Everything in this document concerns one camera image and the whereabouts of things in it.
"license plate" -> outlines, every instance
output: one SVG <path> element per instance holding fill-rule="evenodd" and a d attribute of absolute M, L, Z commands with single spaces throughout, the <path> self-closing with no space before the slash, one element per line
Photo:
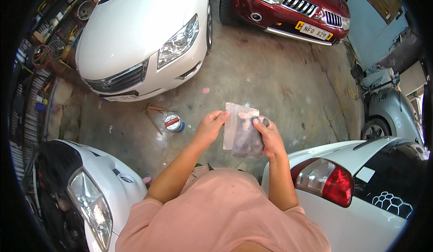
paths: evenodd
<path fill-rule="evenodd" d="M 104 97 L 107 101 L 114 102 L 114 101 L 133 101 L 137 100 L 138 96 L 129 94 L 129 95 L 119 95 L 119 96 L 110 96 L 110 97 Z"/>
<path fill-rule="evenodd" d="M 326 30 L 322 30 L 321 28 L 311 26 L 310 24 L 307 24 L 302 21 L 299 21 L 295 28 L 299 30 L 301 33 L 305 33 L 322 40 L 329 40 L 333 36 L 332 33 Z"/>

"blue wall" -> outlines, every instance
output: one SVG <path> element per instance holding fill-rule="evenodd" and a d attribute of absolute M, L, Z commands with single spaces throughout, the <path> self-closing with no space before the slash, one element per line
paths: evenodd
<path fill-rule="evenodd" d="M 394 39 L 408 22 L 403 13 L 387 25 L 367 0 L 348 0 L 347 5 L 350 10 L 348 38 L 365 70 L 387 55 Z"/>

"white sedan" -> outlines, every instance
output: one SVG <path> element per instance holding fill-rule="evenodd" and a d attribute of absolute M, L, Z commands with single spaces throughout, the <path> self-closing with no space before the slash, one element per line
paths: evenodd
<path fill-rule="evenodd" d="M 299 205 L 327 234 L 333 252 L 386 251 L 416 211 L 429 153 L 387 137 L 288 154 Z M 269 188 L 269 163 L 262 187 Z"/>
<path fill-rule="evenodd" d="M 210 0 L 99 0 L 75 61 L 101 98 L 138 101 L 189 80 L 211 46 Z"/>

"person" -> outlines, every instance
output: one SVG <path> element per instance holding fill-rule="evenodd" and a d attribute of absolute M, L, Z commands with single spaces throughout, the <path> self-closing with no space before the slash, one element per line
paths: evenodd
<path fill-rule="evenodd" d="M 269 197 L 250 174 L 195 167 L 228 111 L 205 115 L 189 145 L 134 204 L 116 251 L 330 251 L 326 234 L 298 205 L 277 126 L 256 119 L 269 158 Z"/>

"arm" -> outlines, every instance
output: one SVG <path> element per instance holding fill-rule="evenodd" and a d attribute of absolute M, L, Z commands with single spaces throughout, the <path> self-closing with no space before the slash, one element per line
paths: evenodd
<path fill-rule="evenodd" d="M 155 179 L 144 199 L 154 198 L 162 203 L 175 199 L 181 193 L 201 153 L 215 141 L 219 129 L 229 116 L 229 112 L 221 110 L 206 114 L 192 141 Z"/>
<path fill-rule="evenodd" d="M 269 158 L 269 200 L 281 211 L 298 205 L 298 198 L 290 175 L 290 163 L 277 126 L 264 126 L 257 119 L 254 127 L 262 134 L 263 152 Z"/>

